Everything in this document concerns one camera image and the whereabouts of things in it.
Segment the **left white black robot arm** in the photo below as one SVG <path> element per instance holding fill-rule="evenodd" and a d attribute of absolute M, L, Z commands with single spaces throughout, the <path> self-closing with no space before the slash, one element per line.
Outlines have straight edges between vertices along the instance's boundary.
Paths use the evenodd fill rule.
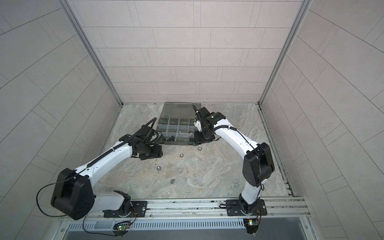
<path fill-rule="evenodd" d="M 133 212 L 131 197 L 122 191 L 96 193 L 94 185 L 117 164 L 131 157 L 140 160 L 162 157 L 158 144 L 163 134 L 151 130 L 147 134 L 129 134 L 94 160 L 75 170 L 66 168 L 57 178 L 51 206 L 74 220 L 91 212 L 104 212 L 106 217 L 125 217 Z"/>

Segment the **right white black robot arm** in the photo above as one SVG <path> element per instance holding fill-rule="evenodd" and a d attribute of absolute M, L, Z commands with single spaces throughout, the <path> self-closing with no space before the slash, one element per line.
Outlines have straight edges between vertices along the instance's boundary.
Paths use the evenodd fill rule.
<path fill-rule="evenodd" d="M 264 188 L 264 182 L 275 171 L 270 146 L 246 137 L 220 112 L 210 113 L 205 107 L 194 108 L 194 112 L 194 125 L 197 128 L 194 132 L 195 144 L 213 142 L 217 135 L 239 153 L 243 158 L 242 173 L 246 184 L 239 196 L 238 208 L 244 215 L 261 215 L 260 192 Z"/>

